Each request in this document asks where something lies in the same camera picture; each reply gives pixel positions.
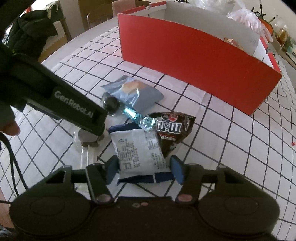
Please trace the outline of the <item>person left hand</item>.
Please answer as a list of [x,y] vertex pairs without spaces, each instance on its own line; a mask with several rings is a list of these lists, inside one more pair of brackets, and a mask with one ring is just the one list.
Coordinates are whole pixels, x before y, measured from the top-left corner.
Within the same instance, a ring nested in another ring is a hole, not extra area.
[[3,102],[0,105],[1,132],[10,136],[17,136],[20,128],[15,121],[15,115],[11,107]]

